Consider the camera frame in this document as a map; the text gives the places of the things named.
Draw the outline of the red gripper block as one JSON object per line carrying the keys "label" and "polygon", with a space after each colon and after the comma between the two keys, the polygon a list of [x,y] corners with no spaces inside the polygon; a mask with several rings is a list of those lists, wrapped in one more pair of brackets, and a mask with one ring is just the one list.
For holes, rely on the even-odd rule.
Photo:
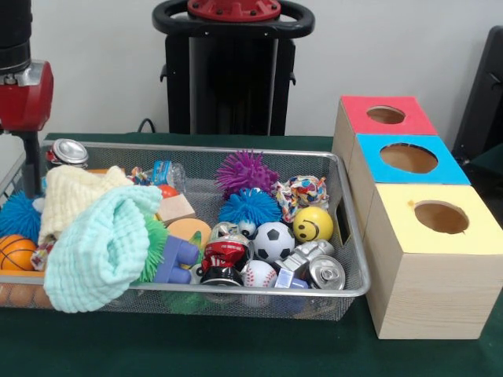
{"label": "red gripper block", "polygon": [[33,60],[23,71],[1,75],[1,129],[23,136],[24,191],[29,199],[42,193],[38,133],[51,113],[53,72],[45,60]]}

